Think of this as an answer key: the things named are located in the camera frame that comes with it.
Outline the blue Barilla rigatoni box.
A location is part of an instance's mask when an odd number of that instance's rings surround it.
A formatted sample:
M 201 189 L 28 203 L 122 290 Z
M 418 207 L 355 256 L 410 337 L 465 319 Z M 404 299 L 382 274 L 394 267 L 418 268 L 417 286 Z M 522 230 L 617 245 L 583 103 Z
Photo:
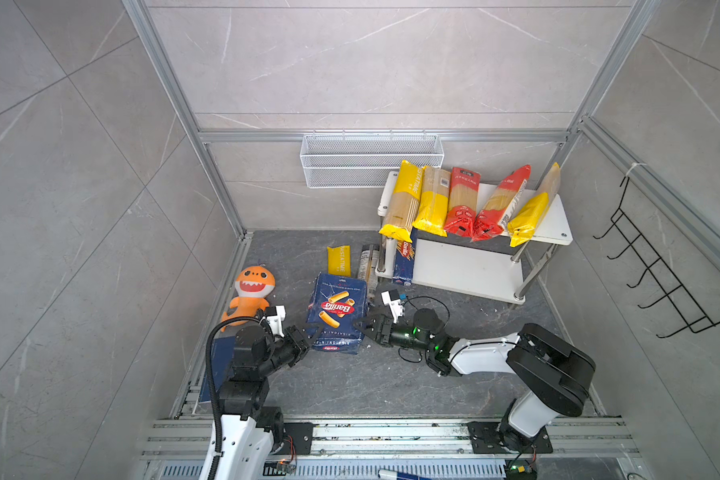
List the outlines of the blue Barilla rigatoni box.
M 307 310 L 309 337 L 318 351 L 355 355 L 364 334 L 353 326 L 368 310 L 368 289 L 364 280 L 320 273 Z

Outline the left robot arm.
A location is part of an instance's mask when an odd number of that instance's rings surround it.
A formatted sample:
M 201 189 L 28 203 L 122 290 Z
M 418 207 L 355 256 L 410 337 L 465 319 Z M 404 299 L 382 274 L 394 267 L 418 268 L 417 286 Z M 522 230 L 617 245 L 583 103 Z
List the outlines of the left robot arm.
M 231 374 L 217 386 L 214 341 L 219 331 L 234 324 L 240 329 L 235 333 Z M 310 336 L 304 327 L 288 326 L 277 336 L 262 310 L 254 317 L 224 320 L 210 331 L 205 376 L 213 424 L 202 479 L 257 479 L 267 467 L 283 474 L 296 470 L 297 446 L 286 431 L 282 410 L 265 405 L 268 376 L 301 361 L 321 333 L 317 329 Z

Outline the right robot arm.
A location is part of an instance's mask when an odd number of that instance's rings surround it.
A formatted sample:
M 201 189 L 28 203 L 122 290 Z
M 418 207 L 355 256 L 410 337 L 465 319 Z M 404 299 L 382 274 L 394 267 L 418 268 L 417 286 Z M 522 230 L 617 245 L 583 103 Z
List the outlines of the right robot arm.
M 543 326 L 526 323 L 504 337 L 468 339 L 448 334 L 431 308 L 416 310 L 410 323 L 398 317 L 396 307 L 389 310 L 374 308 L 353 326 L 380 346 L 419 352 L 440 376 L 506 373 L 523 382 L 527 392 L 510 403 L 492 434 L 502 448 L 533 450 L 549 422 L 582 415 L 596 363 Z

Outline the blue Barilla spaghetti box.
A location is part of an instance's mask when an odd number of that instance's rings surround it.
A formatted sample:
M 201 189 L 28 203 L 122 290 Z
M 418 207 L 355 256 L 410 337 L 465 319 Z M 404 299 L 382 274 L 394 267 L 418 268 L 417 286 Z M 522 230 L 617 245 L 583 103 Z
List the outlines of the blue Barilla spaghetti box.
M 397 241 L 392 280 L 396 284 L 409 286 L 413 283 L 415 246 L 418 231 L 411 230 L 411 242 Z

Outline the yellow pasta bag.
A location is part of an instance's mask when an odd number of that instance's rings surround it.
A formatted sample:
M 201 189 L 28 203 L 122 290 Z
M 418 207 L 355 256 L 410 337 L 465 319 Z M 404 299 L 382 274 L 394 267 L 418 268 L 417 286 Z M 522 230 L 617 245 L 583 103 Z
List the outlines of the yellow pasta bag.
M 518 247 L 529 242 L 548 213 L 561 184 L 561 168 L 554 163 L 532 197 L 509 222 L 510 246 Z

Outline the yellow barcode spaghetti bag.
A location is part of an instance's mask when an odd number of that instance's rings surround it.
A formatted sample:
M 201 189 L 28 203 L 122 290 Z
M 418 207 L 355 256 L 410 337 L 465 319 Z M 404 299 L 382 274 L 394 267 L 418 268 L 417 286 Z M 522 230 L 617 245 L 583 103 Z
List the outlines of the yellow barcode spaghetti bag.
M 423 171 L 419 208 L 413 227 L 440 237 L 446 237 L 451 173 L 427 166 Z

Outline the red spaghetti bag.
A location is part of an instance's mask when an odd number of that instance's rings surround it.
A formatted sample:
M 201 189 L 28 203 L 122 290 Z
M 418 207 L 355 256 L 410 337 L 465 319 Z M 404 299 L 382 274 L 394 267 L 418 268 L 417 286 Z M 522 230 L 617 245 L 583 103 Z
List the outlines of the red spaghetti bag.
M 451 171 L 448 212 L 444 230 L 461 237 L 473 235 L 481 175 L 455 167 Z
M 505 232 L 531 171 L 530 165 L 524 165 L 504 178 L 494 189 L 475 218 L 471 237 L 473 241 L 489 240 Z

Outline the yellow Pastatime spaghetti bag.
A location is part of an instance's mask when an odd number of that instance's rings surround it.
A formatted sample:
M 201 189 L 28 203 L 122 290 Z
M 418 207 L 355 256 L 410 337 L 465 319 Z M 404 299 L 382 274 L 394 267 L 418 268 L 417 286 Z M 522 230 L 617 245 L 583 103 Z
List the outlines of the yellow Pastatime spaghetti bag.
M 422 191 L 424 170 L 403 160 L 398 172 L 387 213 L 379 233 L 397 241 L 411 243 Z

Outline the clear labelled spaghetti bag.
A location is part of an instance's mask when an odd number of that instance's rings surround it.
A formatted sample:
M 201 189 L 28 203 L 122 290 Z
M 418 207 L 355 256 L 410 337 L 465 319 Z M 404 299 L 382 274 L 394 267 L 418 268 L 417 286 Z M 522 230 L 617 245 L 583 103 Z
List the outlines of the clear labelled spaghetti bag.
M 357 279 L 363 280 L 367 287 L 367 297 L 372 300 L 375 297 L 378 286 L 378 262 L 380 248 L 376 244 L 366 244 L 362 247 Z

